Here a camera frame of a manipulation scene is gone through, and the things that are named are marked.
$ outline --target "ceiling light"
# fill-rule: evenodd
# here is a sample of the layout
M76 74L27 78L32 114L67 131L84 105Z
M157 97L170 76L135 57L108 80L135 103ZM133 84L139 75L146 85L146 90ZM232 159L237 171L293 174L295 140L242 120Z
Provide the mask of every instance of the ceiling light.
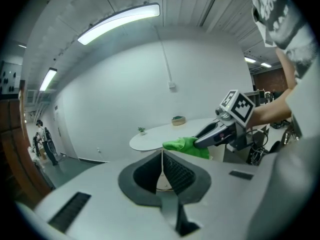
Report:
M113 14L110 17L107 17L91 27L89 30L84 32L79 38L78 41L87 45L92 40L101 36L102 34L113 30L119 26L127 24L129 22L134 22L140 19L145 19L149 17L156 17L160 15L160 6L158 3L149 3L146 5L140 5L132 7L116 14Z
M40 92L44 92L48 85L50 84L52 78L56 75L57 70L55 68L50 67L48 73L46 73L46 76L41 84Z
M250 63L255 63L255 62L256 62L254 59L252 59L252 58L247 58L247 57L244 57L244 60L245 60L246 62L250 62Z
M261 66L264 66L264 67L266 67L266 68L271 68L271 67L272 67L271 65L269 65L269 64L267 64L267 63L261 63Z

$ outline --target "white round table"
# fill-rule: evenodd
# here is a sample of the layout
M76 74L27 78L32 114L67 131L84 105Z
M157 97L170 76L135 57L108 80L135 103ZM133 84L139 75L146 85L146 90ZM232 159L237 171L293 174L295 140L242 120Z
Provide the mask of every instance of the white round table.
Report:
M175 141L182 137L196 135L203 127L211 123L214 118L187 120L186 123L173 126L172 123L148 129L145 135L137 134L130 140L130 147L137 151L151 151L162 148L162 143Z

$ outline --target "green cloth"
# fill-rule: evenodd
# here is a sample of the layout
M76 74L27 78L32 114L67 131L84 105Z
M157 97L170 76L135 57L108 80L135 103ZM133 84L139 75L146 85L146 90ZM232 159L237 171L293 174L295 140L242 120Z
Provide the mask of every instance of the green cloth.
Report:
M177 140L167 141L162 143L162 146L166 150L179 151L191 156L209 159L209 150L207 148L196 148L194 142L198 138L196 137L183 137Z

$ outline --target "brick wall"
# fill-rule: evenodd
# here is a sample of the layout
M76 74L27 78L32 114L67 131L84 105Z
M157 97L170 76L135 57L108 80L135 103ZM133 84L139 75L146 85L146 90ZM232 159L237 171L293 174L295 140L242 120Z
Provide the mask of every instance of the brick wall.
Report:
M288 89L284 70L282 68L271 70L253 76L255 87L266 92L285 91Z

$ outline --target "light fixture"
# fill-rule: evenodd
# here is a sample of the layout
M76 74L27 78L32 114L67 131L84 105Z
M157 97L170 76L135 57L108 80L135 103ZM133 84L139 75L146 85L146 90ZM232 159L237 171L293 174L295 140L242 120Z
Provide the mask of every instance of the light fixture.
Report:
M271 67L272 67L271 65L269 65L269 64L267 64L267 63L261 63L261 66L264 66L264 67L266 67L266 68L271 68Z
M159 15L160 6L158 3L149 3L122 10L111 15L110 17L103 19L102 21L98 22L96 25L88 29L86 32L80 35L78 41L83 45L87 45L102 34L119 26L122 26L129 22L134 22L149 17L156 17Z
M57 73L57 70L55 68L53 67L49 68L49 71L48 73L46 73L46 76L41 84L40 92L44 92L47 89L48 85L50 84L52 78L54 78L56 73Z
M250 62L250 63L255 63L255 62L256 62L256 60L254 60L254 59L252 59L252 58L247 58L247 57L244 57L244 60L245 60L246 62Z

